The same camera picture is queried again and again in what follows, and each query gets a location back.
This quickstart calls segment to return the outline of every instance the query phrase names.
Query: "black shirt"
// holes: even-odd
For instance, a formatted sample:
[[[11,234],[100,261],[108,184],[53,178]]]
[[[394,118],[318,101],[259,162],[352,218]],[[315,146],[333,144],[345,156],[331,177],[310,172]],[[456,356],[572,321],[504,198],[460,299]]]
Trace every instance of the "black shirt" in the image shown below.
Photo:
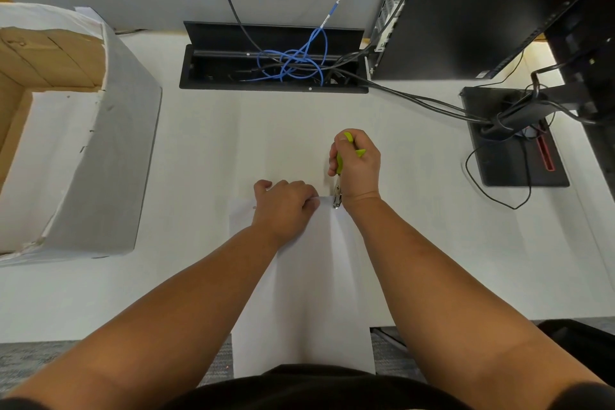
[[[260,376],[210,384],[162,410],[423,409],[469,410],[455,397],[403,377],[372,375],[337,366],[282,365]],[[615,389],[582,383],[563,392],[549,410],[615,410]],[[26,399],[0,400],[0,410],[48,410]]]

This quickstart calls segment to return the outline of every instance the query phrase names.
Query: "cardboard box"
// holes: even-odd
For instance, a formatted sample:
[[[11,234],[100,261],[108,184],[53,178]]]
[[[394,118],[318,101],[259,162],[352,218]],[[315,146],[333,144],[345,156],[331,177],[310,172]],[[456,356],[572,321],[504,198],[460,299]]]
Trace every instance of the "cardboard box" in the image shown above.
[[[104,23],[0,3],[0,266],[134,249],[161,96]]]

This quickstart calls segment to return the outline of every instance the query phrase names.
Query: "paper sheet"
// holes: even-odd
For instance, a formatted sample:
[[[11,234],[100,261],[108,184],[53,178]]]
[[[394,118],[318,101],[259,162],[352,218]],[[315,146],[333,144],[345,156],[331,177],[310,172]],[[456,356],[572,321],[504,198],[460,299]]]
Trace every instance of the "paper sheet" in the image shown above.
[[[285,363],[338,365],[374,372],[354,224],[333,197],[305,232],[279,251],[232,332],[234,376],[262,374]],[[249,226],[254,201],[230,211],[231,235]]]

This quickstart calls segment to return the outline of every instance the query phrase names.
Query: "scissors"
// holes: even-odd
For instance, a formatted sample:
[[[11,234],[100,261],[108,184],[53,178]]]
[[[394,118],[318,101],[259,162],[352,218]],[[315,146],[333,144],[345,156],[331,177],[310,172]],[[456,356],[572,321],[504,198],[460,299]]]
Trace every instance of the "scissors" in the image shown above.
[[[349,132],[345,131],[344,135],[346,135],[349,142],[354,143],[354,138]],[[361,157],[363,154],[365,154],[365,149],[357,149],[356,153],[357,153],[357,157]],[[334,209],[338,209],[342,205],[342,185],[341,185],[340,179],[341,179],[342,168],[344,167],[344,162],[342,161],[342,156],[340,155],[339,152],[336,158],[338,160],[338,170],[337,170],[338,180],[335,183],[335,189],[333,193],[333,208]]]

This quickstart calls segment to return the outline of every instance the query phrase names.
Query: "forearm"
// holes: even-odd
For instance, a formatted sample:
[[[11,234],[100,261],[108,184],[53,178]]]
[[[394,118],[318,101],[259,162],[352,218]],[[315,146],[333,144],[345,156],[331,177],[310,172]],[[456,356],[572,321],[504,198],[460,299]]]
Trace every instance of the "forearm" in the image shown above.
[[[66,381],[91,375],[93,381],[116,387],[122,394],[122,406],[99,399],[100,408],[144,408],[157,407],[194,388],[276,251],[267,234],[244,229],[127,308],[12,395],[34,398],[54,409],[84,407],[79,401],[66,406],[62,388]],[[50,399],[54,379],[58,400],[45,401]],[[91,396],[84,399],[91,402]]]
[[[359,201],[349,212],[393,319],[431,383],[478,409],[518,408],[515,399],[544,408],[567,383],[597,380],[386,203]],[[515,392],[493,392],[498,387]],[[506,401],[494,402],[498,395]]]

